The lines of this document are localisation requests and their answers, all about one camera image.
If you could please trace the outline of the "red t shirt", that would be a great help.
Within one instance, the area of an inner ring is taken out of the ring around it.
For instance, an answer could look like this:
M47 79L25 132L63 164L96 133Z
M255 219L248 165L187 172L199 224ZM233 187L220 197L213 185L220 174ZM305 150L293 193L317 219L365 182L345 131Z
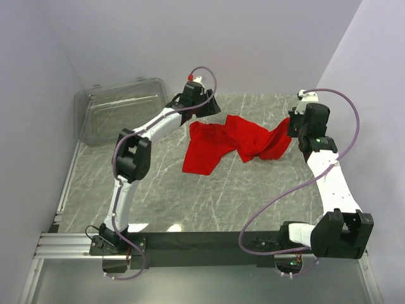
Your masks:
M244 163L255 157L277 160L291 142L287 135L289 122L290 118L285 118L273 130L236 115L228 115L223 125L194 122L189 127L190 142L182 172L210 175L231 151L238 152Z

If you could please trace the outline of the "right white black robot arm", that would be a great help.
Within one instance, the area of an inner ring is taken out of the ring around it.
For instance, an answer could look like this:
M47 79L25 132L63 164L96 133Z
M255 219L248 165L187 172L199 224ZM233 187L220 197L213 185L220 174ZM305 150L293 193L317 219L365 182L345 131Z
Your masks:
M287 133L298 139L299 149L317 179L323 217L315 225L284 222L278 247L286 253L308 247L320 258L359 259L374 221L355 202L338 161L335 141L326 135L330 109L318 102L301 101L289 115Z

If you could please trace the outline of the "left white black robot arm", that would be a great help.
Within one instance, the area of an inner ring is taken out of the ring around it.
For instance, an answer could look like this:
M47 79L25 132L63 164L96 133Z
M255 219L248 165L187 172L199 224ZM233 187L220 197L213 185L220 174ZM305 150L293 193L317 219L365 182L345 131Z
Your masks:
M151 150L166 135L197 118L221 112L214 91L206 89L201 76L189 76L184 89L143 126L121 130L112 157L115 186L110 207L99 228L104 247L114 255L122 253L129 227L129 211L139 182L151 166Z

